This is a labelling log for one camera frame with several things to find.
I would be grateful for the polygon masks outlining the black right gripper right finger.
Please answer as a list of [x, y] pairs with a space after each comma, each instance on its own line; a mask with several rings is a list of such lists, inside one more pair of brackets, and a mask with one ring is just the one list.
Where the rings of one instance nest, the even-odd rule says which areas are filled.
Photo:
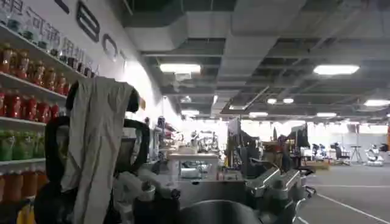
[[247, 179], [247, 204], [258, 211], [278, 214], [292, 207], [297, 214], [316, 189], [307, 185], [307, 177], [315, 174], [311, 167], [292, 169], [285, 173], [272, 167], [254, 179]]

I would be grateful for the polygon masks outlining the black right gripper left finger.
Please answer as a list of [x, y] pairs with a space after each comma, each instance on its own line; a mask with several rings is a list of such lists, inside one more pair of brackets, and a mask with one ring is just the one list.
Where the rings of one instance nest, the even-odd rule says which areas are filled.
[[141, 185], [141, 192], [136, 199], [140, 201], [153, 201], [158, 199], [178, 200], [181, 190], [173, 183], [147, 181]]

